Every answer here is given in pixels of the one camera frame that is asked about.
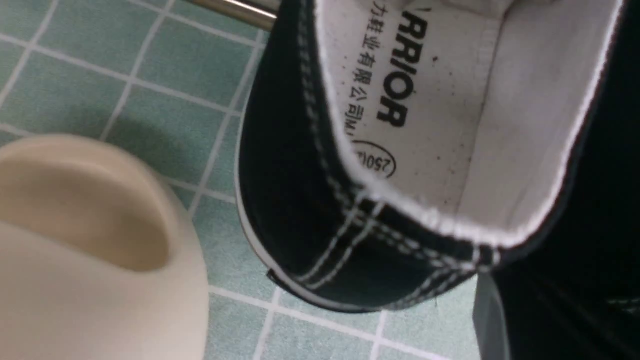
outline white stitching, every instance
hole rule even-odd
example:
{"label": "white stitching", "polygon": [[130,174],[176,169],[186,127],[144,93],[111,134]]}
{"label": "white stitching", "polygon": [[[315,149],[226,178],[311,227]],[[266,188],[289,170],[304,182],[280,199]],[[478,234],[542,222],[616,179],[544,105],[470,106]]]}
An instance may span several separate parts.
{"label": "white stitching", "polygon": [[351,208],[349,213],[346,214],[346,216],[344,217],[344,223],[338,229],[337,234],[331,239],[331,242],[329,243],[329,247],[325,250],[323,255],[317,260],[316,264],[311,270],[309,270],[309,272],[307,272],[305,275],[297,277],[298,281],[307,282],[309,279],[315,276],[315,274],[317,274],[318,271],[320,271],[320,269],[322,269],[323,265],[326,263],[326,261],[329,259],[329,257],[335,250],[335,247],[338,244],[338,241],[340,241],[340,238],[344,236],[344,234],[347,232],[347,230],[351,226],[351,223],[354,221],[356,215],[358,214],[358,207],[360,206],[362,201],[365,199],[366,195],[367,193],[365,191],[362,191],[358,195],[358,197],[356,198],[356,201],[353,203],[353,207]]}
{"label": "white stitching", "polygon": [[378,217],[378,215],[380,215],[384,207],[385,207],[385,204],[383,202],[379,202],[376,204],[376,207],[373,209],[371,213],[371,217],[367,219],[367,222],[362,228],[362,231],[360,232],[360,234],[358,234],[358,236],[353,238],[349,247],[344,251],[344,254],[342,255],[342,259],[340,259],[340,261],[336,264],[335,268],[329,274],[324,276],[322,279],[318,280],[316,283],[310,284],[308,286],[310,289],[312,290],[318,289],[335,278],[335,276],[340,272],[340,270],[342,270],[344,265],[346,265],[347,262],[349,261],[349,258],[353,253],[353,249],[355,249],[356,246],[362,243],[367,238],[367,235],[369,235],[369,232],[373,230],[373,222],[375,218]]}
{"label": "white stitching", "polygon": [[[308,36],[307,30],[307,2],[306,0],[300,1],[300,21],[298,22],[298,45],[300,47],[300,70],[302,71],[302,87],[304,89],[305,100],[309,98],[313,98],[315,94],[315,89],[313,86],[313,81],[311,79],[311,54],[309,53],[309,43],[306,38]],[[320,121],[320,115],[318,111],[316,111],[313,106],[316,105],[314,100],[313,104],[309,102],[306,103],[307,115],[311,119],[311,132],[314,135],[314,145],[316,150],[318,151],[320,158],[320,166],[323,168],[324,176],[327,180],[327,183],[333,190],[333,196],[335,199],[342,205],[343,210],[349,208],[350,201],[348,197],[344,194],[342,190],[342,186],[340,183],[331,176],[331,172],[329,171],[329,164],[326,162],[324,158],[324,149],[322,143],[320,142],[319,130],[318,130],[318,122]]]}
{"label": "white stitching", "polygon": [[616,304],[616,305],[640,304],[640,298],[637,298],[637,299],[625,299],[625,300],[611,299],[611,300],[607,300],[607,302],[610,303],[610,304]]}
{"label": "white stitching", "polygon": [[[350,207],[349,205],[351,204],[351,201],[349,197],[344,193],[344,190],[340,185],[340,183],[331,175],[329,165],[324,157],[324,149],[323,149],[322,143],[320,142],[319,129],[318,129],[318,122],[320,121],[320,116],[318,111],[316,111],[313,108],[313,106],[315,106],[317,102],[314,97],[315,90],[314,90],[313,82],[311,80],[311,77],[312,77],[312,71],[310,67],[311,55],[309,53],[308,40],[306,39],[306,36],[308,36],[307,21],[308,21],[307,2],[306,0],[302,0],[300,2],[300,21],[298,23],[298,30],[299,30],[298,45],[300,47],[300,59],[301,59],[300,70],[302,71],[302,85],[304,89],[304,98],[307,101],[306,103],[307,115],[311,119],[310,128],[314,136],[314,145],[319,153],[320,164],[321,164],[321,167],[323,168],[325,178],[327,180],[327,183],[330,185],[330,187],[333,190],[333,196],[340,203],[342,207],[342,212],[345,213],[349,211],[348,209]],[[400,253],[411,254],[418,259],[425,259],[424,256],[422,256],[422,254],[425,255],[429,259],[429,264],[434,267],[455,268],[455,269],[461,269],[463,271],[468,271],[468,270],[478,271],[480,270],[480,268],[483,268],[483,270],[488,270],[489,268],[491,268],[492,266],[495,266],[500,261],[500,254],[497,251],[497,249],[494,248],[492,249],[493,250],[492,266],[477,266],[477,263],[475,263],[476,266],[473,269],[470,269],[470,266],[474,264],[473,262],[468,263],[465,261],[459,261],[450,256],[439,254],[431,249],[424,248],[420,245],[419,242],[403,236],[400,232],[394,229],[391,229],[385,224],[379,223],[375,218],[370,217],[367,214],[365,214],[363,217],[366,219],[367,225],[372,224],[374,228],[377,228],[383,233],[385,233],[385,234],[382,234],[379,232],[374,232],[373,235],[375,235],[375,237],[397,248]]]}
{"label": "white stitching", "polygon": [[433,283],[439,279],[441,279],[443,276],[445,275],[450,275],[449,279],[453,276],[455,276],[455,273],[452,274],[451,273],[451,269],[447,269],[447,268],[440,268],[436,271],[434,271],[429,277],[427,277],[427,279],[420,285],[420,287],[418,287],[415,291],[413,291],[413,293],[403,297],[402,299],[395,301],[387,306],[385,306],[385,309],[388,310],[399,310],[399,309],[406,309],[408,306],[407,304],[409,304],[411,301],[414,301],[415,299],[419,298],[421,295],[424,294],[424,291],[426,291],[427,289],[429,289],[431,287],[431,285],[433,285]]}
{"label": "white stitching", "polygon": [[[481,254],[480,254],[480,246],[478,244],[474,244],[474,251],[473,254],[471,256],[471,263],[472,266],[469,269],[459,269],[461,270],[460,272],[454,272],[450,278],[446,281],[444,281],[439,287],[438,289],[436,289],[436,292],[441,292],[444,290],[445,286],[448,286],[450,284],[452,284],[454,281],[458,280],[458,278],[461,275],[467,275],[471,272],[473,272],[475,269],[478,268],[478,263],[480,262],[481,259]],[[424,292],[429,288],[429,286],[431,285],[431,281],[432,278],[434,277],[434,274],[437,273],[439,270],[438,269],[436,271],[433,272],[433,274],[431,274],[424,283],[422,283],[422,285],[417,288],[411,295],[398,300],[395,303],[392,303],[391,305],[389,305],[388,307],[385,308],[389,308],[389,309],[400,309],[400,308],[407,308],[407,307],[411,307],[413,305],[419,304],[422,301],[425,301],[426,299],[429,299],[430,297],[432,297],[435,292],[433,290],[431,290],[429,293],[424,294]]]}
{"label": "white stitching", "polygon": [[421,297],[418,297],[416,299],[413,299],[411,301],[405,302],[404,304],[401,304],[401,307],[395,307],[393,309],[396,310],[400,310],[400,309],[406,309],[408,307],[412,307],[415,306],[417,304],[420,304],[421,302],[424,302],[425,300],[431,299],[432,297],[441,295],[451,284],[453,284],[454,282],[456,282],[461,276],[463,275],[467,275],[469,274],[469,272],[462,272],[462,273],[458,273],[458,272],[454,272],[450,278],[448,278],[446,281],[443,281],[442,284],[440,284],[440,286],[438,286],[435,289],[432,289],[431,291],[429,291],[428,293],[424,294]]}

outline metal bar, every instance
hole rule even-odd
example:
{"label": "metal bar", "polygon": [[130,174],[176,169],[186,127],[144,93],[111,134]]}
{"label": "metal bar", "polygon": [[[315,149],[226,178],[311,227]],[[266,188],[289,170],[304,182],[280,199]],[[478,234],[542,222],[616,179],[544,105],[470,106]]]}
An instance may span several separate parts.
{"label": "metal bar", "polygon": [[281,0],[187,0],[203,8],[271,31]]}

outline shoe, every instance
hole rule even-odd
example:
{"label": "shoe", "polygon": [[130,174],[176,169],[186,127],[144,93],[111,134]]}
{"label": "shoe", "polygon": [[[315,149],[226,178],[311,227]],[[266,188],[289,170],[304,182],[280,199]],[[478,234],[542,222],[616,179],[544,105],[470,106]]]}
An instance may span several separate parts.
{"label": "shoe", "polygon": [[236,166],[272,280],[404,309],[540,247],[627,2],[284,0]]}
{"label": "shoe", "polygon": [[640,359],[639,2],[617,32],[563,215],[536,252],[479,277],[483,359]]}

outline beige object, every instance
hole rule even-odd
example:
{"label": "beige object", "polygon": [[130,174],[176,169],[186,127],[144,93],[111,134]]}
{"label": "beige object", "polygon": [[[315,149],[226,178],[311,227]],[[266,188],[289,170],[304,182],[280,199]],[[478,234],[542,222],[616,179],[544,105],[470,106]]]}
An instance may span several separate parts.
{"label": "beige object", "polygon": [[201,360],[198,237],[142,162],[76,136],[0,149],[0,359]]}

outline green tile floor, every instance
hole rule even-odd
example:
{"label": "green tile floor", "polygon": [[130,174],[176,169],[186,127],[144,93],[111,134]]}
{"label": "green tile floor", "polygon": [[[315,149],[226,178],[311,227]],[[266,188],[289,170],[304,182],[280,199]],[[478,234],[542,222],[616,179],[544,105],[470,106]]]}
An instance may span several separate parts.
{"label": "green tile floor", "polygon": [[165,176],[207,262],[207,360],[479,359],[475,281],[400,313],[341,315],[265,278],[236,215],[233,169],[267,39],[180,0],[0,1],[0,146],[74,133]]}

